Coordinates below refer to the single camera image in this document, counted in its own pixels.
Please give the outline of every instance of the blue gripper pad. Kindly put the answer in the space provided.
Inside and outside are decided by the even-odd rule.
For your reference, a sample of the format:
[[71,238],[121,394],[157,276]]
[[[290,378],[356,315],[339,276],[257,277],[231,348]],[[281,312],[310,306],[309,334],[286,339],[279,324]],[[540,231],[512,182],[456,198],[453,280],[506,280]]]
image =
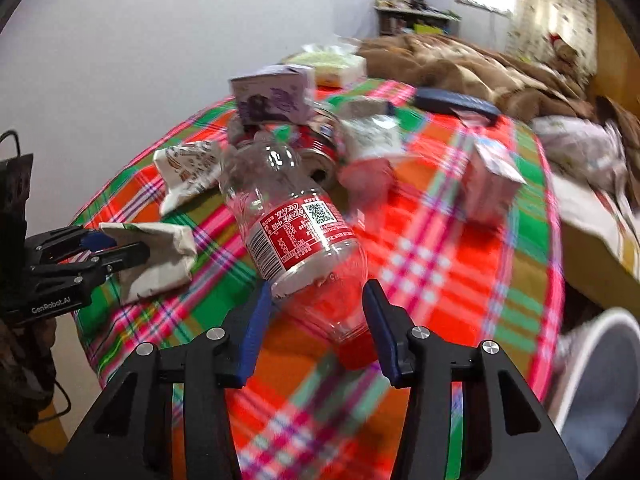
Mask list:
[[226,386],[242,388],[254,374],[272,309],[271,285],[258,280],[246,303],[226,315],[222,328],[229,334],[232,347],[232,368],[226,375]]
[[411,386],[415,368],[408,342],[408,332],[414,327],[411,317],[404,308],[388,302],[378,280],[365,284],[362,307],[382,374],[395,388]]
[[107,236],[102,231],[91,231],[80,241],[81,247],[95,253],[97,251],[103,251],[110,249],[117,245],[116,240]]

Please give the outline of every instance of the plaid tablecloth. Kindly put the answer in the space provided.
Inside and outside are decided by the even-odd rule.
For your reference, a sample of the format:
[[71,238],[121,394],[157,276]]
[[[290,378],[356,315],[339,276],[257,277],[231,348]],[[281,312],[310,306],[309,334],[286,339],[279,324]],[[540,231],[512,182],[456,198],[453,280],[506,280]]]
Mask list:
[[[550,171],[532,132],[507,118],[481,133],[503,142],[527,180],[505,226],[489,232],[466,224],[456,202],[472,136],[453,118],[403,106],[414,89],[367,80],[347,92],[321,92],[334,105],[368,94],[398,105],[409,150],[424,156],[397,168],[382,236],[364,239],[369,275],[391,303],[443,338],[476,345],[494,338],[538,397],[550,375],[564,295],[558,208]],[[137,156],[76,217],[76,224],[159,221],[164,186],[154,150],[199,139],[225,139],[234,105],[215,104],[176,126]],[[218,192],[206,192],[163,221],[193,229],[199,257],[186,290],[118,306],[117,280],[94,293],[76,323],[101,384],[141,342],[160,347],[190,341],[222,322],[248,295],[255,267]],[[182,391],[175,389],[175,421]],[[376,364],[346,372],[323,341],[291,320],[274,320],[247,386],[227,396],[245,478],[388,478],[408,391],[392,389]],[[460,464],[462,394],[454,389],[449,475]],[[182,437],[176,424],[175,440]],[[180,454],[175,470],[182,471]]]

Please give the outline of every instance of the small cardboard box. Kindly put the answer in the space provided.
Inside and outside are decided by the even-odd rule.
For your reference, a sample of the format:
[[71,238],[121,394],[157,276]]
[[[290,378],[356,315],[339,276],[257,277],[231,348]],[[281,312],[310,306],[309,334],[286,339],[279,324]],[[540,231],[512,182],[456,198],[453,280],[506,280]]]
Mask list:
[[462,207],[468,221],[498,227],[525,180],[509,150],[497,140],[478,137],[462,179]]
[[305,124],[316,97],[314,69],[272,65],[230,80],[242,124]]

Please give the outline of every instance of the plastic bottle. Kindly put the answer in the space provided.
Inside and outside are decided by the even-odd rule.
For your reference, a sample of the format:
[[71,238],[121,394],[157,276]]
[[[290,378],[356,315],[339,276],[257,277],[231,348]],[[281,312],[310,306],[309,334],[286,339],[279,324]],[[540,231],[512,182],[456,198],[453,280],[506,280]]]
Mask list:
[[225,152],[220,188],[276,304],[328,336],[345,367],[375,360],[362,311],[366,255],[298,154],[261,132]]

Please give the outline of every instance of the bottle label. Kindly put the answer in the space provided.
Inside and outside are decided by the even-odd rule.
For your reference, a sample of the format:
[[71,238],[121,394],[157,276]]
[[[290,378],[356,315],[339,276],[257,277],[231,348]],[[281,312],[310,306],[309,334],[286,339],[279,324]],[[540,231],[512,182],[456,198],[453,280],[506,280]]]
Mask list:
[[322,197],[294,198],[257,221],[247,249],[260,275],[272,282],[328,245],[355,238],[338,209]]

